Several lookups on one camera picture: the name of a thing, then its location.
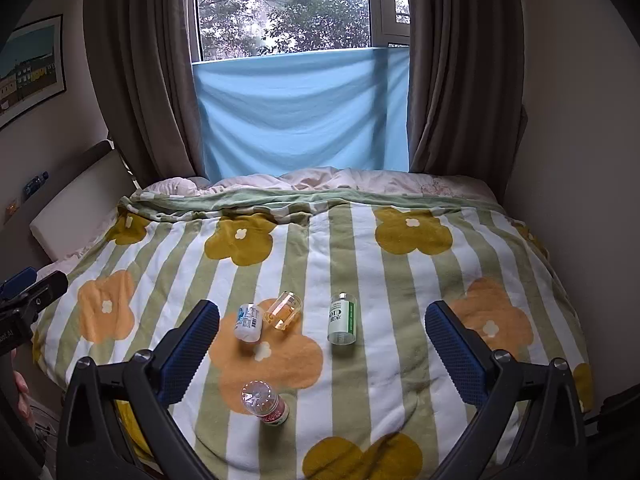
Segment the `headboard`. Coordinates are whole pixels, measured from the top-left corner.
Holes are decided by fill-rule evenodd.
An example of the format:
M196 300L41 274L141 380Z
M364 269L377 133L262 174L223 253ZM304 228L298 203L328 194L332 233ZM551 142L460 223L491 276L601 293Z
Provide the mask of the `headboard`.
M0 282L25 267L39 269L51 263L31 234L31 221L67 184L110 151L110 143L103 140L81 155L66 160L49 172L49 179L9 219L0 230Z

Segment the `comforter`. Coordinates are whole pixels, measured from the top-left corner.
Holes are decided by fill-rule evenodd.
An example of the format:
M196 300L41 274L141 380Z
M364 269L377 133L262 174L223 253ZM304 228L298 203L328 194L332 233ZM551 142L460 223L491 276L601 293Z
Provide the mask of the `comforter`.
M78 358L128 360L198 300L218 306L218 335L171 412L220 479L427 478L474 414L426 336L435 300L492 349L537 364L567 359L584 409L592 402L584 337L546 252L493 203L353 189L137 191L68 277L34 336L35 360L62 387ZM255 344L238 341L238 307L267 308L284 290L303 298L298 321L285 333L265 325ZM357 340L347 347L326 338L338 292L358 300ZM251 380L287 401L282 426L243 409Z

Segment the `red label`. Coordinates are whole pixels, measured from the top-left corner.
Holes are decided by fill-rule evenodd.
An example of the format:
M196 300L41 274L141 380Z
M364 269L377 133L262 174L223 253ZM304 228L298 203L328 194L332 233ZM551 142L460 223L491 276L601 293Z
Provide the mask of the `red label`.
M282 424L286 420L287 415L289 415L288 408L287 403L281 396L278 396L278 403L275 409L269 415L260 417L260 420L265 424L273 424L274 426Z

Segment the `window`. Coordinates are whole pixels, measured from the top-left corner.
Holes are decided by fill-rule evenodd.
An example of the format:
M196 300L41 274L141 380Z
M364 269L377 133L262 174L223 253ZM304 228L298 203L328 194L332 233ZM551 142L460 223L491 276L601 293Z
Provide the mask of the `window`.
M408 44L407 0L196 0L196 4L194 20L203 60Z

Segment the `framed picture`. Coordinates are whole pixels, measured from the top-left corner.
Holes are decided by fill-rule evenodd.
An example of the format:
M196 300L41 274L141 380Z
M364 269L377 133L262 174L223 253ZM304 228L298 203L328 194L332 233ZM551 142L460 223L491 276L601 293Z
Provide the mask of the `framed picture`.
M62 14L16 28L0 51L0 128L65 90Z

